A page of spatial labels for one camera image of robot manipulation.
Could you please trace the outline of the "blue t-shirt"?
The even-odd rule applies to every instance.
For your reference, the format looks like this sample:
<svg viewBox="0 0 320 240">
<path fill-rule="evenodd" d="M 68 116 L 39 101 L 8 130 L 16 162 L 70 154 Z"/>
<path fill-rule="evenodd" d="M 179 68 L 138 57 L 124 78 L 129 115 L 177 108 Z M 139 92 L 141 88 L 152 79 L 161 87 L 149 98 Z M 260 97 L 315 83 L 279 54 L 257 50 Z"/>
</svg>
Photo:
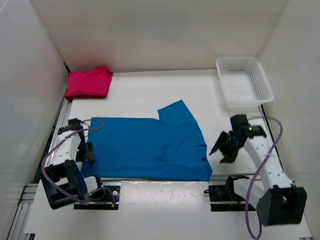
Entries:
<svg viewBox="0 0 320 240">
<path fill-rule="evenodd" d="M 95 163 L 84 177 L 207 182 L 212 168 L 202 131 L 182 100 L 158 118 L 95 117 L 88 135 Z"/>
</svg>

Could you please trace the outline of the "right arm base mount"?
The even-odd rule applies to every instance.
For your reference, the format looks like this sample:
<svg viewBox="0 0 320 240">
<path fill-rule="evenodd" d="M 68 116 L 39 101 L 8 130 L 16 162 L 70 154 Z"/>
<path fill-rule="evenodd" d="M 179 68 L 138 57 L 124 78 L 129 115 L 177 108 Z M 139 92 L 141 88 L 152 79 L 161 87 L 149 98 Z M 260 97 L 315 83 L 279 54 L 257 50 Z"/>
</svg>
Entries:
<svg viewBox="0 0 320 240">
<path fill-rule="evenodd" d="M 225 185 L 209 185 L 203 194 L 209 197 L 211 212 L 245 211 L 245 199 L 230 194 Z"/>
</svg>

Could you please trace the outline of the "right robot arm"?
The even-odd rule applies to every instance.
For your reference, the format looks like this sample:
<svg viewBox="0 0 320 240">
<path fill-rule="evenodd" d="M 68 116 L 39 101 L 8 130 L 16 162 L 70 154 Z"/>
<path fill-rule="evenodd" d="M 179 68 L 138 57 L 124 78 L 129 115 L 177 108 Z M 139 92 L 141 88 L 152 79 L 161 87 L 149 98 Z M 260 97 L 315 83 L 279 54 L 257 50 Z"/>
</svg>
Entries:
<svg viewBox="0 0 320 240">
<path fill-rule="evenodd" d="M 249 123 L 245 114 L 230 117 L 231 130 L 222 131 L 211 149 L 220 151 L 222 164 L 234 163 L 240 149 L 244 149 L 252 159 L 263 187 L 243 174 L 230 175 L 225 185 L 211 185 L 206 190 L 212 202 L 244 200 L 257 212 L 261 224 L 267 226 L 297 225 L 303 218 L 307 192 L 296 186 L 284 172 L 274 146 L 260 125 Z"/>
</svg>

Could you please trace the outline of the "pink t-shirt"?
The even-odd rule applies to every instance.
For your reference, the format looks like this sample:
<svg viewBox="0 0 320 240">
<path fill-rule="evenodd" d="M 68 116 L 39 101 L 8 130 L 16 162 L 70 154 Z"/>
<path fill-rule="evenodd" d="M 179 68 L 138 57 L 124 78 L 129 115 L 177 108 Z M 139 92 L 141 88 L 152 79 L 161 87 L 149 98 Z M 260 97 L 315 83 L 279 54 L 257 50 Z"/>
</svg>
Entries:
<svg viewBox="0 0 320 240">
<path fill-rule="evenodd" d="M 106 98 L 114 73 L 106 66 L 96 67 L 87 71 L 71 72 L 67 78 L 67 89 L 64 97 L 73 99 Z"/>
</svg>

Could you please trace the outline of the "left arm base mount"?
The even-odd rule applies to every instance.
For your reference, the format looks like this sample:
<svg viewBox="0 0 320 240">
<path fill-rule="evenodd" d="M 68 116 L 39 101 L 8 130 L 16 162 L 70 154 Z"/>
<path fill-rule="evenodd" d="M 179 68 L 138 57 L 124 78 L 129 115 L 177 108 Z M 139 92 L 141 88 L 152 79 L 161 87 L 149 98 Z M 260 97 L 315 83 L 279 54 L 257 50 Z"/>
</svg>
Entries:
<svg viewBox="0 0 320 240">
<path fill-rule="evenodd" d="M 95 190 L 89 195 L 90 203 L 85 205 L 87 210 L 110 210 L 119 209 L 121 196 L 120 182 L 103 182 L 103 189 Z"/>
</svg>

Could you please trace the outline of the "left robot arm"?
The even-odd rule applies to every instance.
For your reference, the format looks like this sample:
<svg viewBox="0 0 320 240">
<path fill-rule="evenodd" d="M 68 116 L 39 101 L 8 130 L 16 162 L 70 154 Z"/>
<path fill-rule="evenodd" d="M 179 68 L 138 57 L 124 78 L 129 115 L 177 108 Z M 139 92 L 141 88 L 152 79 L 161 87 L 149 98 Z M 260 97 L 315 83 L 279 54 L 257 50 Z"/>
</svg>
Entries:
<svg viewBox="0 0 320 240">
<path fill-rule="evenodd" d="M 92 167 L 96 161 L 94 147 L 86 141 L 84 122 L 73 118 L 67 126 L 58 129 L 57 146 L 44 159 L 41 181 L 50 207 L 55 210 L 74 203 L 88 205 L 100 200 L 105 188 L 97 175 L 84 177 L 83 165 Z"/>
</svg>

